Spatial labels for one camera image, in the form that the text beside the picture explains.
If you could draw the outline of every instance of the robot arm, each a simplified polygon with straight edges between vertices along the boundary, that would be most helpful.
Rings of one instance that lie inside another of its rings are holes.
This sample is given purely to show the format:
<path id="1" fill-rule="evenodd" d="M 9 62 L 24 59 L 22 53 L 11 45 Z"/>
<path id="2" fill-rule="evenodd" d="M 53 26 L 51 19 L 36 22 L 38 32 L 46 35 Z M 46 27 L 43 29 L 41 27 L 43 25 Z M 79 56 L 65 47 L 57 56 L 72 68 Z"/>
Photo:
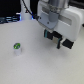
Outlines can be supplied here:
<path id="1" fill-rule="evenodd" d="M 69 6 L 69 0 L 41 0 L 38 15 L 38 22 L 45 28 L 44 37 L 55 42 L 56 38 L 60 40 L 58 37 L 65 37 L 63 45 L 71 49 L 81 29 L 83 13 Z"/>

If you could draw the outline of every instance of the white table surface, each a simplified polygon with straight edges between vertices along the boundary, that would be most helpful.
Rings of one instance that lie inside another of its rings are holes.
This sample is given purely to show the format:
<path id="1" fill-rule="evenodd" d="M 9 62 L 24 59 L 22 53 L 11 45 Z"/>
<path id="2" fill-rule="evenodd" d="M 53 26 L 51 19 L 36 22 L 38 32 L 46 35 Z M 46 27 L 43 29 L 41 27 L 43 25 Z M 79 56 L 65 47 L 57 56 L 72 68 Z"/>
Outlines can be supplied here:
<path id="1" fill-rule="evenodd" d="M 0 84 L 84 84 L 84 28 L 72 50 L 58 50 L 34 20 L 0 24 Z"/>

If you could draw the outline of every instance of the silver metal part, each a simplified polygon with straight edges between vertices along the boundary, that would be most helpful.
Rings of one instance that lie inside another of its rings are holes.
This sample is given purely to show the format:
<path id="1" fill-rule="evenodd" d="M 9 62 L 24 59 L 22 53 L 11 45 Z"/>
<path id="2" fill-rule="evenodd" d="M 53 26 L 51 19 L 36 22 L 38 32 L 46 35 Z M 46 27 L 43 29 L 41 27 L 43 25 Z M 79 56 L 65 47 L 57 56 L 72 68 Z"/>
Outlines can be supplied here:
<path id="1" fill-rule="evenodd" d="M 50 22 L 58 21 L 58 16 L 59 16 L 59 14 L 50 11 L 49 12 L 49 21 Z"/>
<path id="2" fill-rule="evenodd" d="M 69 0 L 49 0 L 49 4 L 56 8 L 67 8 Z"/>

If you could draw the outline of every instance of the cable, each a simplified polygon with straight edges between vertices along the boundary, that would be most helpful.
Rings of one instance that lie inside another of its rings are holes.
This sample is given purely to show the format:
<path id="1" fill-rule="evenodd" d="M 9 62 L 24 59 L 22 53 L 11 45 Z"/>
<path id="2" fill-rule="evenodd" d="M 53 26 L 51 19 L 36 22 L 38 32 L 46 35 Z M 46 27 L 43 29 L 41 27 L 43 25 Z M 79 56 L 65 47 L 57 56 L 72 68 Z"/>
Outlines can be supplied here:
<path id="1" fill-rule="evenodd" d="M 24 7 L 26 8 L 26 13 L 29 13 L 30 15 L 32 15 L 36 20 L 38 20 L 39 16 L 37 15 L 34 15 L 30 12 L 30 10 L 27 8 L 26 4 L 25 4 L 25 1 L 22 0 L 23 4 L 24 4 Z"/>

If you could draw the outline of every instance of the small metal object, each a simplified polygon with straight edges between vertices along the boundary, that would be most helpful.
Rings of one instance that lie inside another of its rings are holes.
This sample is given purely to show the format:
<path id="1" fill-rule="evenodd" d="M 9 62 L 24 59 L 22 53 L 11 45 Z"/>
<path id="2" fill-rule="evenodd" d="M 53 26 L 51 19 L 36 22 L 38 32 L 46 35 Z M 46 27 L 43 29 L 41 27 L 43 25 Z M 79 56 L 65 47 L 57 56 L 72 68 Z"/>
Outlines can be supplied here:
<path id="1" fill-rule="evenodd" d="M 14 48 L 14 53 L 19 56 L 21 54 L 21 44 L 20 43 L 15 43 L 13 46 Z"/>

